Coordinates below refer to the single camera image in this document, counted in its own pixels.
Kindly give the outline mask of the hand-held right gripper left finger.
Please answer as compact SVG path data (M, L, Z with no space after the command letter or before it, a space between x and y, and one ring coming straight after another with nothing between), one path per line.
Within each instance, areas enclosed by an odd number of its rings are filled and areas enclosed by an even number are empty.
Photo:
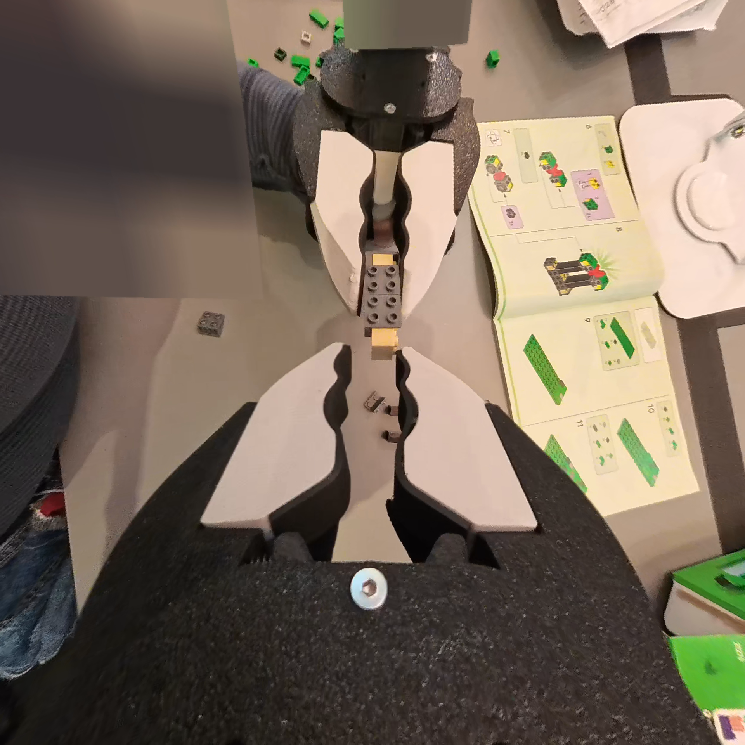
M255 529L272 543L299 534L329 562L351 494L341 426L352 350L334 342L258 400L202 517L204 527Z

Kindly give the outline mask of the grey and tan brick assembly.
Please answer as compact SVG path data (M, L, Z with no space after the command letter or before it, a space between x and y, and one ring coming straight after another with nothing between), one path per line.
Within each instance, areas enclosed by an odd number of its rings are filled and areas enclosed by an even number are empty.
M359 315L373 361L390 361L399 349L403 322L402 272L397 251L365 250Z

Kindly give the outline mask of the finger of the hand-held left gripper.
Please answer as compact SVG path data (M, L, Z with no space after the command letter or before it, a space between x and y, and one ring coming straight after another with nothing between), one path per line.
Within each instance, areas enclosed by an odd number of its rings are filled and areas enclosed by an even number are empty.
M457 221L453 144L429 141L407 151L400 176L408 199L402 219L402 312L407 318L433 283Z
M331 281L353 315L359 313L361 235L367 226L362 195L373 171L373 151L366 144L346 131L321 132L312 219Z

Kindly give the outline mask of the scattered small green bricks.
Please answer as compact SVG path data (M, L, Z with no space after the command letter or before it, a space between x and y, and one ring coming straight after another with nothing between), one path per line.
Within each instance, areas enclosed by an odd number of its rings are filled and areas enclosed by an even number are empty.
M240 61L295 87L319 76L322 52L347 41L343 2L237 2L231 29ZM310 46L302 31L312 34Z

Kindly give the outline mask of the person's dark ribbed sweater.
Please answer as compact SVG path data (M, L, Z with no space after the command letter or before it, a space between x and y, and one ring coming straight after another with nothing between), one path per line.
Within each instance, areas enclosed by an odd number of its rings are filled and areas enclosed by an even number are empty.
M79 299L1 298L1 533L31 502L69 426L79 379Z

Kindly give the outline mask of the green cardboard toy box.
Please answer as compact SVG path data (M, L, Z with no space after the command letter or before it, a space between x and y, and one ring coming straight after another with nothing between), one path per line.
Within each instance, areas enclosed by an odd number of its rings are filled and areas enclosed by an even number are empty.
M673 573L668 644L720 743L744 743L744 550Z

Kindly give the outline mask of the person's legs in jeans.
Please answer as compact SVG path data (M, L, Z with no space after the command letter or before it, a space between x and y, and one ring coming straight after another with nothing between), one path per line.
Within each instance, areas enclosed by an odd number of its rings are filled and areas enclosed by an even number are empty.
M49 662L77 618L65 492L55 454L1 547L1 680Z

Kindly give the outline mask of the pale green instruction booklet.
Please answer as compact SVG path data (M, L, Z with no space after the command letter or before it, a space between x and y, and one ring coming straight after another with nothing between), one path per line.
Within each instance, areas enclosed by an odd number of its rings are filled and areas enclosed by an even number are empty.
M604 517L698 492L614 118L478 130L470 210L513 420Z

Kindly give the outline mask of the white paper sheet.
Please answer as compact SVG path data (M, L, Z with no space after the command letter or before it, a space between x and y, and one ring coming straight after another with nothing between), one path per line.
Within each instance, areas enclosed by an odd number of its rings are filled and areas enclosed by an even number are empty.
M643 34L713 31L726 1L558 1L564 26L612 49Z

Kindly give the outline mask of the grey desk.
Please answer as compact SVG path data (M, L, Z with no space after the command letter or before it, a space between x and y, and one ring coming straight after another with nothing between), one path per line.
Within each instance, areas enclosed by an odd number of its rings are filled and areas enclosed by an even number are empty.
M331 20L340 2L228 2L236 56L290 78L276 47L301 51L300 31L318 7ZM663 97L730 95L743 102L738 58L743 2L730 2L713 33L642 37L608 49L573 36L556 2L473 2L470 38L453 48L476 118L612 114ZM395 394L392 363L369 358L359 320L349 315L288 194L254 192L263 297L161 300L104 297L80 307L82 377L62 449L78 600L87 598L113 543L165 479L246 402L333 341L352 346L349 416L343 426L352 503L340 524L335 560L407 561L388 522L394 449L389 425L364 409L376 390ZM506 408L508 398L491 320L487 261L466 204L454 245L402 342ZM196 331L201 312L226 315L223 335ZM609 518L656 610L663 613L673 570L721 553L674 318L661 312L679 415L700 491Z

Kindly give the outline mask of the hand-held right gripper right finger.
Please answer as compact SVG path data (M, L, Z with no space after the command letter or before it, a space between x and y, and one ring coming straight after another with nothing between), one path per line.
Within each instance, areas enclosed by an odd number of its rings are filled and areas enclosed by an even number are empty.
M396 354L393 496L386 511L413 563L455 535L467 559L491 534L532 534L538 520L488 404L413 347Z

